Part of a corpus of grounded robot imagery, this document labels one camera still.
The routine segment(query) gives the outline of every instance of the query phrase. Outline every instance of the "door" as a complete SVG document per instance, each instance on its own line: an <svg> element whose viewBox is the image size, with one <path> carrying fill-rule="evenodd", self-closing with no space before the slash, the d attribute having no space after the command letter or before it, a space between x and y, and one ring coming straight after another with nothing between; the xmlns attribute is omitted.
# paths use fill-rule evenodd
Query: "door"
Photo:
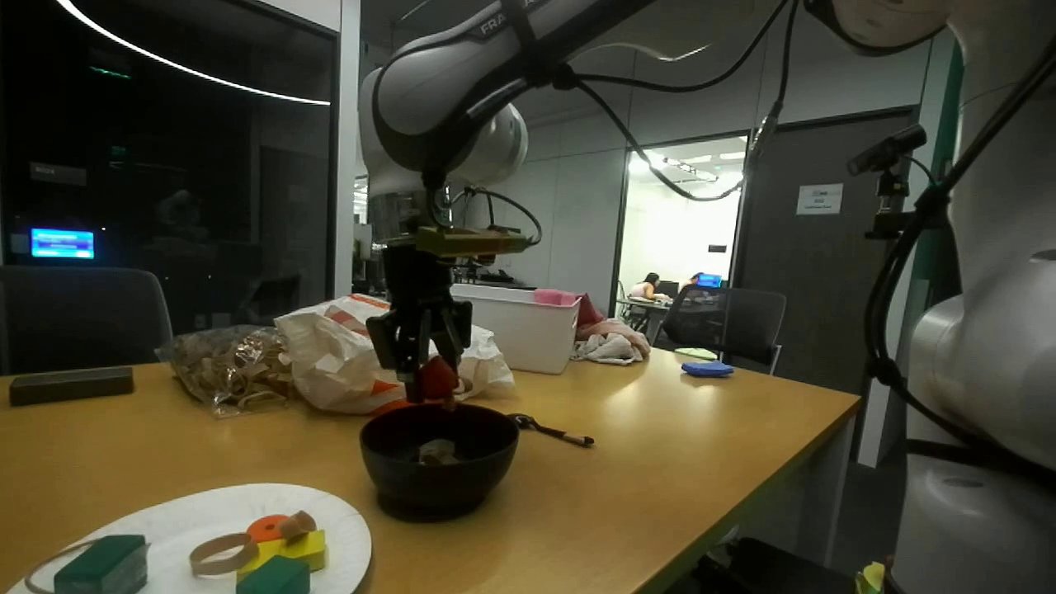
<svg viewBox="0 0 1056 594"><path fill-rule="evenodd" d="M914 126L912 108L787 126L769 136L749 176L737 286L787 298L778 376L863 393L863 303L885 242L867 236L879 176L849 159Z"/></svg>

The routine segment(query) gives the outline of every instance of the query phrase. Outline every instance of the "glass partition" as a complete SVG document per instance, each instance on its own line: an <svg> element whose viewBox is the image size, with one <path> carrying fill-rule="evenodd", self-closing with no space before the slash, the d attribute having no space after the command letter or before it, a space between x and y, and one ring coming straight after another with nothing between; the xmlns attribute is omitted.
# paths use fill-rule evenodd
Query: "glass partition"
<svg viewBox="0 0 1056 594"><path fill-rule="evenodd" d="M4 3L4 248L97 235L149 266L175 328L331 294L335 24L242 0Z"/></svg>

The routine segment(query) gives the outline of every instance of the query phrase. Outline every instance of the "black bowl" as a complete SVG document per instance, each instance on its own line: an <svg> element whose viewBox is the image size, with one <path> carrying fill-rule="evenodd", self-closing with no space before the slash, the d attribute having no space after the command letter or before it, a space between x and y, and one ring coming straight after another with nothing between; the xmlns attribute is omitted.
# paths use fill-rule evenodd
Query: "black bowl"
<svg viewBox="0 0 1056 594"><path fill-rule="evenodd" d="M426 442L454 446L454 460L422 460ZM517 424L482 405L406 405L368 418L361 453L379 506L396 518L454 518L482 506L517 447Z"/></svg>

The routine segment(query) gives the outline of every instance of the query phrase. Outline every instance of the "box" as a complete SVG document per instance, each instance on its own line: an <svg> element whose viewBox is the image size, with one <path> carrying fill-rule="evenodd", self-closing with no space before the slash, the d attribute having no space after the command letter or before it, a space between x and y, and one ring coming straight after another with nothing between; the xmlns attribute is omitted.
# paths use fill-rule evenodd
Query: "box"
<svg viewBox="0 0 1056 594"><path fill-rule="evenodd" d="M575 349L582 299L539 303L534 290L452 283L471 303L471 322L495 332L511 369L564 374Z"/></svg>

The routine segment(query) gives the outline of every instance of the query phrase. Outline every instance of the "plastic bag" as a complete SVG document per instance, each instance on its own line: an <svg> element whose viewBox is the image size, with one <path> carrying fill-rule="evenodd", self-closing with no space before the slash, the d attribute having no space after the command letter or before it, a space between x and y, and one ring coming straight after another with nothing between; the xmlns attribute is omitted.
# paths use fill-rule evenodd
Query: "plastic bag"
<svg viewBox="0 0 1056 594"><path fill-rule="evenodd" d="M298 398L291 358L270 326L218 326L159 347L184 393L218 409L261 409Z"/></svg>
<svg viewBox="0 0 1056 594"><path fill-rule="evenodd" d="M401 398L401 386L379 367L367 332L367 321L382 312L388 312L386 299L352 294L273 321L291 354L291 376L310 405L373 413ZM460 396L482 396L511 383L508 363L489 328L471 328L460 378L464 383Z"/></svg>

